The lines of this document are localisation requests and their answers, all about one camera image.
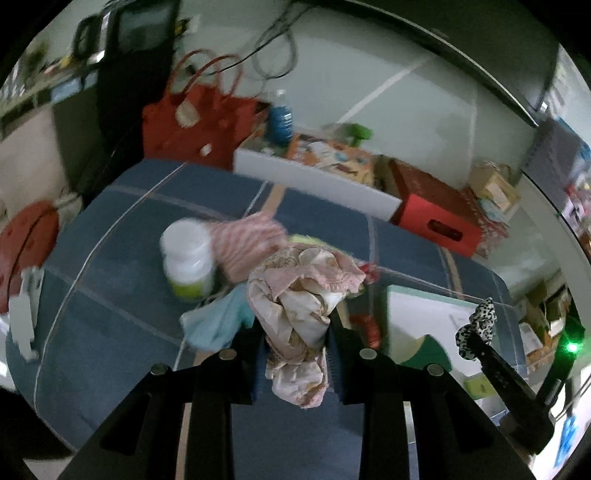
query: metal screw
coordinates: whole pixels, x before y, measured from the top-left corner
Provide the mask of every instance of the metal screw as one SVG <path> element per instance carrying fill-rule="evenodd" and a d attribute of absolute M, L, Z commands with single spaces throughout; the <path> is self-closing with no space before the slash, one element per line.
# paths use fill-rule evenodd
<path fill-rule="evenodd" d="M 150 369 L 152 375 L 160 376 L 164 375 L 168 371 L 168 365 L 166 364 L 155 364 Z"/>
<path fill-rule="evenodd" d="M 427 366 L 427 372 L 429 372 L 429 374 L 434 377 L 442 376 L 444 371 L 445 370 L 443 369 L 443 367 L 441 365 L 430 364 Z"/>
<path fill-rule="evenodd" d="M 363 360 L 374 360 L 378 356 L 378 353 L 373 348 L 364 348 L 359 351 L 359 356 Z"/>
<path fill-rule="evenodd" d="M 219 356 L 222 360 L 234 360 L 237 353 L 233 348 L 225 348 L 219 352 Z"/>

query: red round cushion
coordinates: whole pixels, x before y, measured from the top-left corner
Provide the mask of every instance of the red round cushion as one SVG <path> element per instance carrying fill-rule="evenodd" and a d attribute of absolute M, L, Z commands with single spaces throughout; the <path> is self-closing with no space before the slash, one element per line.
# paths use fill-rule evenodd
<path fill-rule="evenodd" d="M 0 313 L 21 289 L 21 271 L 40 266 L 56 246 L 59 216 L 48 201 L 23 208 L 0 233 Z"/>

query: striped pink cloth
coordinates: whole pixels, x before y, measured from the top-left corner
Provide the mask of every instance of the striped pink cloth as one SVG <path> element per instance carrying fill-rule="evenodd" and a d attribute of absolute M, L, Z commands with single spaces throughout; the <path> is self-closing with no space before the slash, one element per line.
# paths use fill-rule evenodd
<path fill-rule="evenodd" d="M 232 283 L 248 279 L 264 259 L 287 245 L 282 224 L 263 212 L 234 222 L 212 223 L 210 234 L 213 257 Z"/>

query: red tote bag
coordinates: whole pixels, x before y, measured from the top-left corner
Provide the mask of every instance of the red tote bag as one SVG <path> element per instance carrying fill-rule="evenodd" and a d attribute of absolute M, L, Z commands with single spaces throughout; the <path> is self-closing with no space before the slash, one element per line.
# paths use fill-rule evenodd
<path fill-rule="evenodd" d="M 205 53 L 210 57 L 180 93 L 171 86 L 189 57 Z M 234 92 L 242 78 L 242 65 L 228 93 L 223 93 L 222 73 L 214 74 L 213 85 L 196 83 L 209 67 L 237 55 L 212 59 L 211 50 L 194 50 L 178 63 L 168 80 L 163 98 L 144 107 L 144 156 L 189 161 L 232 170 L 234 150 L 252 132 L 257 100 L 240 98 Z"/>

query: green triangular object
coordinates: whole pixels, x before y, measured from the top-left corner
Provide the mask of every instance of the green triangular object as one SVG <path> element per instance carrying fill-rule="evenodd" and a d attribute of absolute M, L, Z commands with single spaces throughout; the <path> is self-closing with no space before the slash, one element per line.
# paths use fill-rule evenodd
<path fill-rule="evenodd" d="M 422 370 L 428 364 L 439 364 L 447 372 L 451 372 L 453 369 L 447 352 L 431 335 L 425 335 L 417 353 L 401 363 L 405 367 L 417 368 L 419 370 Z"/>

